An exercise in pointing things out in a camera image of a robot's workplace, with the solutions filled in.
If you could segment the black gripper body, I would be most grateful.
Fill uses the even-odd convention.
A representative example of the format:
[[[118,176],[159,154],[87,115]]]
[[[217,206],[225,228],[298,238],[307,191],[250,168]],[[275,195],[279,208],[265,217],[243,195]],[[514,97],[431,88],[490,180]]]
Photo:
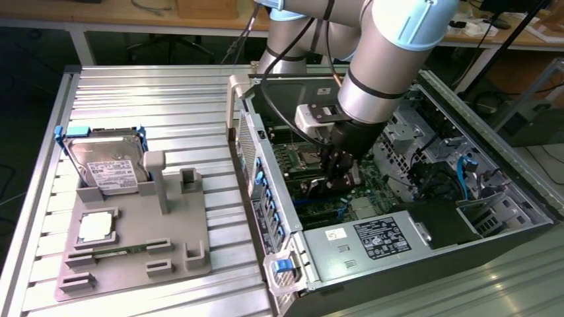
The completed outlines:
[[[329,138],[333,148],[359,158],[370,150],[385,125],[385,122],[365,124],[354,120],[335,122]]]

